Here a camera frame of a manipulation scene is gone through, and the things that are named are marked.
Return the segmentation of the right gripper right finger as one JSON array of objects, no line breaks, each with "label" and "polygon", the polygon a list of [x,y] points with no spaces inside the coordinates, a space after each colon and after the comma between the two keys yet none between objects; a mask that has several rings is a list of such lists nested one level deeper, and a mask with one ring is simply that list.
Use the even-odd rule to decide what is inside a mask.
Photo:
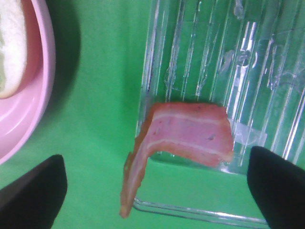
[{"label": "right gripper right finger", "polygon": [[305,227],[305,171],[270,150],[251,148],[247,170],[250,192],[272,229]]}]

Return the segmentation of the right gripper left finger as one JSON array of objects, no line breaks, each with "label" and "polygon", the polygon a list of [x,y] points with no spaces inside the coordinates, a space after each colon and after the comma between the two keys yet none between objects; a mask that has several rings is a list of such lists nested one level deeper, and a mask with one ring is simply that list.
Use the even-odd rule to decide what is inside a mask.
[{"label": "right gripper left finger", "polygon": [[50,229],[67,189],[63,156],[52,155],[0,190],[0,227]]}]

